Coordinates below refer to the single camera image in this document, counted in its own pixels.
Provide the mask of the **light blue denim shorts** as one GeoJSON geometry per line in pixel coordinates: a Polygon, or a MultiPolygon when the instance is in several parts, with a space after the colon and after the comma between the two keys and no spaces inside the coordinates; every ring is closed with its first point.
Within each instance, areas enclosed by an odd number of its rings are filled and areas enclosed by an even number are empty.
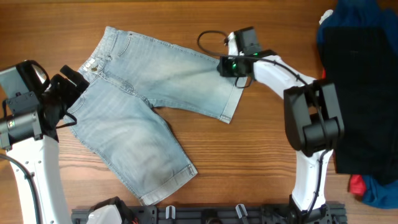
{"type": "Polygon", "coordinates": [[[68,110],[71,131],[143,205],[172,195],[197,170],[158,107],[230,123],[245,78],[225,78],[219,61],[132,31],[105,28],[79,68],[88,88],[68,110]]]}

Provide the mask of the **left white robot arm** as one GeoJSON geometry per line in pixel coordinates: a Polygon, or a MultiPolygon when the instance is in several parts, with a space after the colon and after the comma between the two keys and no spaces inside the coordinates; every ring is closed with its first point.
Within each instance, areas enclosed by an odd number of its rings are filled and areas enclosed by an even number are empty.
{"type": "Polygon", "coordinates": [[[83,76],[64,65],[49,77],[34,60],[1,71],[1,158],[11,163],[24,223],[128,223],[118,198],[101,202],[73,218],[60,180],[59,121],[88,88],[83,76]]]}

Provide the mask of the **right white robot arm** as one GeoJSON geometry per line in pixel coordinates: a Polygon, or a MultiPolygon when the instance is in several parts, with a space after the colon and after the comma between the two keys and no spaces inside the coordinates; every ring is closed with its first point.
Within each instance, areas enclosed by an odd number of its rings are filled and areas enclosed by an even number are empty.
{"type": "Polygon", "coordinates": [[[296,153],[295,186],[284,218],[289,223],[327,222],[326,169],[344,126],[335,86],[287,65],[273,50],[264,50],[256,31],[247,27],[225,35],[227,54],[218,71],[236,80],[248,77],[269,87],[284,101],[285,134],[296,153]]]}

